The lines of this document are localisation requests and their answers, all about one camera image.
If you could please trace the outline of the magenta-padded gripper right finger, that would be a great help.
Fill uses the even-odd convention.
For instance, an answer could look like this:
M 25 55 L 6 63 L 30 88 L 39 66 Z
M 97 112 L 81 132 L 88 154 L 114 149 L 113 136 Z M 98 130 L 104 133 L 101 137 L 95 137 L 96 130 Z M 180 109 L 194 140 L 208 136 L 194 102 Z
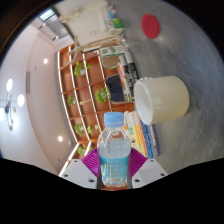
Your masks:
M 167 172 L 153 158 L 144 157 L 132 148 L 128 162 L 128 188 L 136 189 L 167 176 Z

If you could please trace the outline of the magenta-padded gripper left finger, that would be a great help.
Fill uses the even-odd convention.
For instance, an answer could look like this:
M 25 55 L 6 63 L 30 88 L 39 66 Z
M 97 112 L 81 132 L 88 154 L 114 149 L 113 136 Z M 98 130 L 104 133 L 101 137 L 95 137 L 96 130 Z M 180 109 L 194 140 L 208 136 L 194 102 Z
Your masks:
M 72 159 L 60 177 L 88 189 L 96 189 L 100 174 L 100 160 L 96 148 L 82 159 Z

